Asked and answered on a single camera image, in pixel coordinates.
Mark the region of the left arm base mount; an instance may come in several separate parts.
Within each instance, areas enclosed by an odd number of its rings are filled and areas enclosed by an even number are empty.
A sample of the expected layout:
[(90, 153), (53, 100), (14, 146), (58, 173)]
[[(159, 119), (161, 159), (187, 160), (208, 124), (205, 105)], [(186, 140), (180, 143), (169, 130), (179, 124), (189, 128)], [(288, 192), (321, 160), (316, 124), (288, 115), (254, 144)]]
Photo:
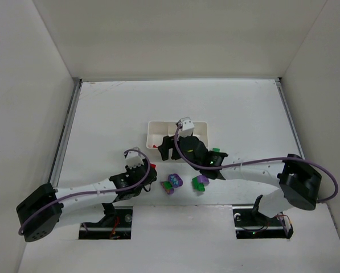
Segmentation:
[(80, 225), (79, 240), (129, 240), (132, 235), (132, 206), (102, 204), (104, 215), (96, 222)]

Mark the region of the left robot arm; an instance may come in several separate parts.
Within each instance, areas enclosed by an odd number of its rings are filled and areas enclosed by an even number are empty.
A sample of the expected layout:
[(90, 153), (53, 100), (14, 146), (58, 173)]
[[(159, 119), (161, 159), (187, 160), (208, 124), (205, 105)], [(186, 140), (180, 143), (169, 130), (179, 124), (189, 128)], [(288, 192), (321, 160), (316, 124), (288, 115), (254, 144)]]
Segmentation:
[(114, 219), (113, 204), (130, 200), (157, 179), (156, 166), (147, 160), (136, 168), (90, 185), (55, 188), (40, 185), (16, 208), (18, 234), (26, 242), (40, 240), (54, 229), (76, 223), (107, 224)]

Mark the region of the green lego plate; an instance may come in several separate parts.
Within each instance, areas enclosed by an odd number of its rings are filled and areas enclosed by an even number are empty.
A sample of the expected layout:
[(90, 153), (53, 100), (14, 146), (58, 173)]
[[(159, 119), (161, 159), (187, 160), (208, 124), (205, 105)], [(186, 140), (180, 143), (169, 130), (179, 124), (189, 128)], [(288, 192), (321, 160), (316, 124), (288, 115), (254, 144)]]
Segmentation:
[(173, 186), (171, 185), (171, 183), (168, 182), (168, 181), (160, 182), (160, 185), (161, 185), (162, 188), (165, 190), (165, 192), (166, 192), (167, 189), (173, 188)]

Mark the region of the purple round flower lego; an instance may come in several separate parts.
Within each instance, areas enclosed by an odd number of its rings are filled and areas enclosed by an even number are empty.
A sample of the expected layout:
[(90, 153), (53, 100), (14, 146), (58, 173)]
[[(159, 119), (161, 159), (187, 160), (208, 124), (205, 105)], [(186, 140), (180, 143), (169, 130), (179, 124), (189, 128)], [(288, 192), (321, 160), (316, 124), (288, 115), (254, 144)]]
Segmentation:
[(179, 188), (183, 185), (183, 180), (177, 173), (170, 174), (167, 179), (173, 188)]

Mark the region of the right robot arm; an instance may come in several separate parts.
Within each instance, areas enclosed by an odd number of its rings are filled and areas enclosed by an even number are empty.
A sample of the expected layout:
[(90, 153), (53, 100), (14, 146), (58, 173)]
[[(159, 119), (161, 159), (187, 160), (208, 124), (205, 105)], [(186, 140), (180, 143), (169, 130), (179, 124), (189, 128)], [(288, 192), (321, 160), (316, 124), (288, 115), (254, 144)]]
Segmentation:
[(158, 151), (163, 161), (183, 159), (211, 180), (245, 180), (275, 187), (272, 193), (257, 197), (254, 214), (272, 218), (290, 208), (308, 211), (316, 208), (322, 176), (298, 155), (288, 154), (281, 160), (255, 165), (237, 160), (227, 168), (228, 154), (208, 150), (195, 136), (178, 139), (165, 136)]

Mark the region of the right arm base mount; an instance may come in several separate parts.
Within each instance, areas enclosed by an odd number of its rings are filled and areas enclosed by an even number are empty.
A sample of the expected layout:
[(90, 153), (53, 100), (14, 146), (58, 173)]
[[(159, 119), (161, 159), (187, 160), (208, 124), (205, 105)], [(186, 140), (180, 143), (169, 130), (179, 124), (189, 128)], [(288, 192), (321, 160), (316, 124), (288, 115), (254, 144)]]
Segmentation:
[(259, 213), (260, 195), (253, 205), (232, 207), (237, 239), (291, 239), (294, 228), (283, 212), (273, 218)]

